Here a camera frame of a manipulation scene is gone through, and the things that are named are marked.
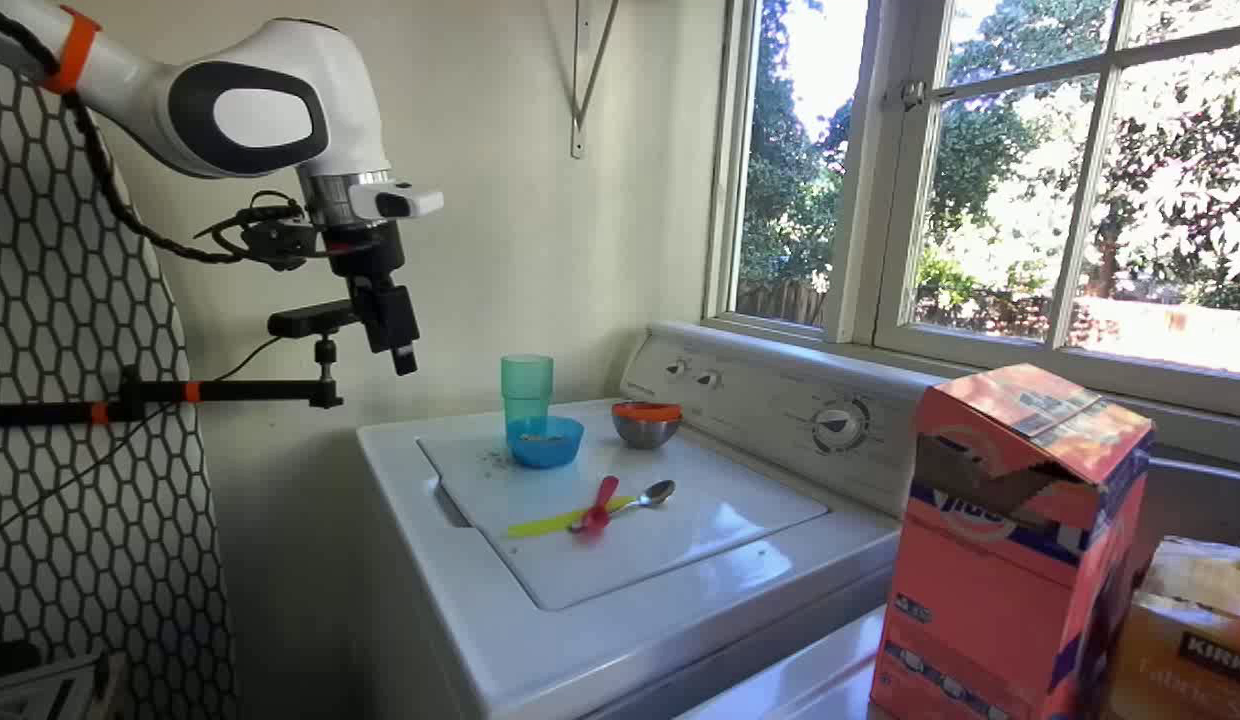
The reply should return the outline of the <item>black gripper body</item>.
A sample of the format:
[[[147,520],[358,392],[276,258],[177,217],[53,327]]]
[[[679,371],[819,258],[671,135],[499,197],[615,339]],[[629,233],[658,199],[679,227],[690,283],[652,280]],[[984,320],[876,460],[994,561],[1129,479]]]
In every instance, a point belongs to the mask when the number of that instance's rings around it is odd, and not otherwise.
[[[331,227],[329,265],[347,283],[358,320],[375,351],[409,357],[421,339],[411,296],[394,273],[403,265],[403,243],[394,225]]]

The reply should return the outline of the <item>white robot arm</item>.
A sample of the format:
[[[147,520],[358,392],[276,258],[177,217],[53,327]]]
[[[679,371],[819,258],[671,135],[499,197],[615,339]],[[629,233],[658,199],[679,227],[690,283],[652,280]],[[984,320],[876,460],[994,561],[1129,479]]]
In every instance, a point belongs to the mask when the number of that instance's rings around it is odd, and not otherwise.
[[[370,346],[401,374],[415,368],[421,323],[394,273],[401,225],[442,211],[445,197],[394,177],[370,63],[342,28],[276,17],[219,50],[160,63],[77,9],[0,0],[0,63],[107,116],[185,177],[294,168]]]

